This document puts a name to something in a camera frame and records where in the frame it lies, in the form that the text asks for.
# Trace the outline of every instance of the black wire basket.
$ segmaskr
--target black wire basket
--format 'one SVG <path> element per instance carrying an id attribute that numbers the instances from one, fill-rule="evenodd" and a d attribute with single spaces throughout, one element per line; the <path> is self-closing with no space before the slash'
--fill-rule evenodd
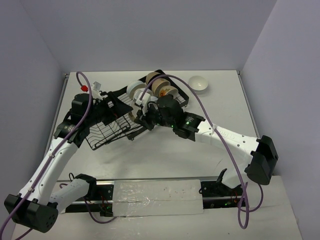
<path id="1" fill-rule="evenodd" d="M 162 70 L 157 70 L 159 74 L 165 74 Z M 186 107 L 189 102 L 189 96 L 181 90 L 169 77 L 164 77 L 168 80 L 171 86 L 178 89 L 178 96 L 176 100 L 180 103 L 181 107 Z M 139 81 L 146 82 L 146 76 L 139 79 Z M 123 103 L 130 106 L 132 100 L 127 95 L 127 87 L 124 87 L 118 91 L 113 92 L 117 98 Z M 115 140 L 127 137 L 129 140 L 134 140 L 136 136 L 143 133 L 147 128 L 137 124 L 130 120 L 128 114 L 119 117 L 108 125 L 104 125 L 102 122 L 92 126 L 90 128 L 90 134 L 86 137 L 86 141 L 92 150 L 97 150 L 103 145 L 112 143 Z"/>

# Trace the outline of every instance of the white wall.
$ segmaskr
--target white wall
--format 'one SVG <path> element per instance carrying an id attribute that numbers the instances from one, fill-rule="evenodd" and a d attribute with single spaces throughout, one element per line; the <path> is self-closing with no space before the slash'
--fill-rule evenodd
<path id="1" fill-rule="evenodd" d="M 278 0 L 242 71 L 258 130 L 275 141 L 304 240 L 320 235 L 319 9 L 319 0 Z"/>
<path id="2" fill-rule="evenodd" d="M 0 1 L 0 224 L 3 202 L 39 165 L 63 84 L 62 72 L 18 0 Z M 11 239 L 10 222 L 3 240 Z"/>
<path id="3" fill-rule="evenodd" d="M 242 69 L 276 0 L 21 0 L 65 72 Z"/>

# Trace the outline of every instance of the white table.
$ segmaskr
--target white table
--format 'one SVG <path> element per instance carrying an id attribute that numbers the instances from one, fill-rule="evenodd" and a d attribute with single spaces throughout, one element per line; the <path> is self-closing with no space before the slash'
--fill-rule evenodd
<path id="1" fill-rule="evenodd" d="M 103 91 L 114 91 L 147 73 L 132 71 L 86 72 L 85 74 L 91 83 L 100 82 Z M 166 73 L 186 81 L 194 75 L 207 78 L 210 90 L 200 95 L 200 99 L 211 120 L 232 131 L 256 136 L 245 95 L 235 70 L 167 71 Z M 190 91 L 179 82 L 177 84 L 190 97 L 189 105 L 185 110 L 203 116 L 199 104 Z M 71 107 L 71 101 L 79 92 L 79 85 L 73 72 L 66 85 L 57 123 L 63 120 Z M 158 127 L 151 132 L 146 131 L 134 141 L 123 138 L 96 151 L 92 151 L 84 142 L 67 164 L 59 181 L 69 179 L 69 172 L 75 175 L 84 173 L 97 179 L 177 178 L 217 176 L 222 169 L 232 167 L 225 150 L 181 139 L 171 129 Z M 58 217 L 53 228 L 45 235 L 32 231 L 24 239 L 301 240 L 281 178 L 274 176 L 270 185 L 263 189 L 265 193 L 263 205 L 258 211 L 250 214 L 249 227 L 246 230 L 239 227 L 235 208 L 205 209 L 203 214 L 196 215 L 118 218 L 105 225 L 93 222 L 87 213 L 65 213 Z M 249 185 L 248 195 L 250 205 L 256 206 L 260 200 L 260 191 L 256 184 Z M 12 239 L 25 231 L 25 227 L 17 225 Z"/>
<path id="2" fill-rule="evenodd" d="M 120 217 L 103 225 L 88 213 L 64 213 L 49 232 L 32 231 L 24 240 L 302 240 L 281 177 L 274 176 L 263 189 L 263 205 L 250 214 L 246 230 L 239 227 L 235 208 L 205 209 L 196 215 Z M 251 206 L 258 204 L 256 184 L 249 185 L 248 197 Z M 26 230 L 17 225 L 12 239 Z"/>
<path id="3" fill-rule="evenodd" d="M 101 90 L 115 91 L 148 74 L 148 71 L 85 72 L 91 83 L 101 83 Z M 227 129 L 247 136 L 256 136 L 248 105 L 235 70 L 228 71 L 168 71 L 188 81 L 201 75 L 209 81 L 209 91 L 199 95 L 211 120 Z M 204 116 L 197 100 L 180 82 L 190 97 L 186 111 Z M 61 103 L 57 123 L 61 123 L 71 108 L 74 96 L 80 93 L 76 74 L 70 74 Z M 218 176 L 233 165 L 225 150 L 195 143 L 176 136 L 170 128 L 156 127 L 135 138 L 126 137 L 92 151 L 87 142 L 70 159 L 59 180 L 68 174 L 83 173 L 97 179 L 141 179 Z"/>

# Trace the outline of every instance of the purple cable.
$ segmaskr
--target purple cable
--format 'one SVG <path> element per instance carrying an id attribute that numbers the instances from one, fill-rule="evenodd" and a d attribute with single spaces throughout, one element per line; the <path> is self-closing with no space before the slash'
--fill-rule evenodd
<path id="1" fill-rule="evenodd" d="M 68 186 L 68 184 L 66 184 L 66 183 L 60 183 L 59 184 L 59 187 L 62 189 L 63 188 L 63 186 Z"/>
<path id="2" fill-rule="evenodd" d="M 16 238 L 15 240 L 20 240 L 20 239 L 24 238 L 31 231 L 32 231 L 32 228 L 30 228 L 28 231 L 26 231 L 24 234 L 22 234 L 20 237 Z"/>
<path id="3" fill-rule="evenodd" d="M 254 209 L 250 210 L 249 213 L 253 213 L 253 212 L 257 211 L 261 207 L 262 202 L 264 201 L 264 191 L 263 191 L 262 186 L 260 184 L 258 184 L 258 186 L 259 186 L 260 192 L 261 192 L 261 199 L 260 199 L 259 204 Z M 241 196 L 241 198 L 240 198 L 240 201 L 238 203 L 238 208 L 240 208 L 241 212 L 245 212 L 245 210 L 241 209 L 242 201 L 243 201 L 243 196 Z"/>
<path id="4" fill-rule="evenodd" d="M 97 219 L 95 219 L 95 217 L 92 215 L 92 212 L 90 210 L 89 204 L 87 203 L 87 201 L 85 200 L 85 198 L 83 198 L 86 209 L 88 210 L 88 213 L 90 215 L 90 217 L 92 218 L 93 221 L 95 221 L 97 224 L 108 224 L 111 223 L 112 221 L 114 221 L 117 217 L 115 216 L 114 218 L 112 218 L 111 220 L 108 221 L 99 221 Z"/>
<path id="5" fill-rule="evenodd" d="M 182 82 L 182 83 L 191 91 L 191 93 L 195 96 L 195 98 L 196 98 L 197 101 L 199 102 L 199 104 L 200 104 L 200 106 L 201 106 L 201 108 L 202 108 L 202 111 L 203 111 L 203 113 L 204 113 L 207 121 L 209 122 L 210 126 L 213 128 L 213 123 L 212 123 L 212 121 L 210 120 L 210 117 L 209 117 L 209 115 L 207 114 L 207 111 L 206 111 L 204 105 L 202 104 L 201 100 L 199 99 L 199 97 L 197 96 L 197 94 L 195 93 L 195 91 L 194 91 L 185 81 L 183 81 L 181 78 L 179 78 L 179 77 L 177 77 L 177 76 L 173 76 L 173 75 L 169 75 L 169 74 L 162 74 L 162 75 L 156 76 L 154 79 L 152 79 L 152 80 L 148 83 L 148 85 L 146 86 L 146 88 L 145 88 L 144 91 L 142 92 L 142 95 L 141 95 L 141 97 L 140 97 L 140 100 L 142 100 L 142 98 L 144 97 L 147 89 L 152 85 L 152 83 L 153 83 L 155 80 L 160 79 L 160 78 L 165 78 L 165 77 L 177 79 L 178 81 Z M 215 132 L 215 133 L 218 135 L 218 137 L 221 139 L 221 142 L 223 143 L 226 151 L 228 152 L 228 154 L 229 154 L 229 156 L 230 156 L 230 159 L 231 159 L 231 161 L 232 161 L 232 163 L 233 163 L 233 166 L 234 166 L 234 168 L 235 168 L 235 171 L 236 171 L 236 173 L 237 173 L 237 175 L 238 175 L 238 177 L 239 177 L 240 183 L 241 183 L 241 187 L 242 187 L 242 190 L 243 190 L 243 193 L 242 193 L 241 198 L 243 198 L 243 199 L 245 200 L 245 203 L 246 203 L 246 204 L 245 204 L 245 223 L 244 223 L 244 225 L 243 225 L 242 222 L 241 222 L 241 219 L 240 219 L 240 211 L 241 211 L 241 208 L 239 208 L 239 211 L 238 211 L 238 212 L 239 212 L 239 213 L 238 213 L 238 221 L 239 221 L 240 227 L 241 227 L 242 229 L 246 229 L 247 226 L 248 226 L 248 223 L 249 223 L 249 212 L 250 212 L 250 210 L 249 210 L 248 194 L 247 194 L 247 190 L 246 190 L 246 187 L 245 187 L 245 183 L 244 183 L 244 180 L 243 180 L 243 178 L 242 178 L 242 176 L 241 176 L 241 173 L 240 173 L 240 170 L 239 170 L 238 165 L 237 165 L 237 163 L 236 163 L 236 160 L 235 160 L 234 156 L 232 155 L 232 153 L 231 153 L 231 151 L 230 151 L 230 149 L 229 149 L 229 147 L 228 147 L 225 139 L 222 137 L 222 135 L 220 134 L 220 132 L 218 132 L 217 129 L 214 129 L 214 132 Z"/>
<path id="6" fill-rule="evenodd" d="M 83 115 L 83 117 L 81 118 L 81 120 L 77 123 L 77 125 L 75 125 L 75 127 L 65 136 L 65 138 L 58 144 L 58 146 L 56 146 L 56 148 L 52 151 L 52 155 L 56 155 L 56 153 L 58 152 L 58 150 L 61 148 L 61 146 L 63 144 L 65 144 L 65 142 L 71 137 L 71 135 L 78 129 L 78 127 L 84 122 L 85 118 L 87 117 L 90 107 L 91 107 L 91 102 L 92 102 L 92 91 L 91 91 L 91 86 L 90 86 L 90 82 L 88 80 L 88 78 L 86 77 L 86 75 L 84 75 L 81 71 L 77 71 L 75 76 L 77 81 L 80 83 L 81 87 L 82 84 L 79 80 L 79 74 L 81 76 L 83 76 L 84 80 L 86 81 L 86 84 L 88 85 L 88 90 L 89 90 L 89 103 L 88 106 L 86 107 L 85 113 Z M 31 189 L 34 189 L 36 187 L 36 185 L 38 184 L 38 182 L 41 180 L 41 178 L 43 177 L 44 173 L 46 172 L 48 166 L 50 165 L 51 161 L 52 161 L 52 157 L 48 157 L 47 161 L 45 162 L 43 168 L 41 169 L 39 175 L 36 177 L 36 179 L 34 180 L 33 184 L 31 185 Z M 17 212 L 17 210 L 19 209 L 19 207 L 25 202 L 25 200 L 29 197 L 29 195 L 31 194 L 31 191 L 28 191 L 24 197 L 22 198 L 22 200 L 18 203 L 18 205 L 12 210 L 12 212 L 9 214 L 9 216 L 5 219 L 4 223 L 1 226 L 0 229 L 0 239 L 2 240 L 2 235 L 5 231 L 5 228 L 8 224 L 8 222 L 10 221 L 10 219 L 13 217 L 13 215 Z"/>

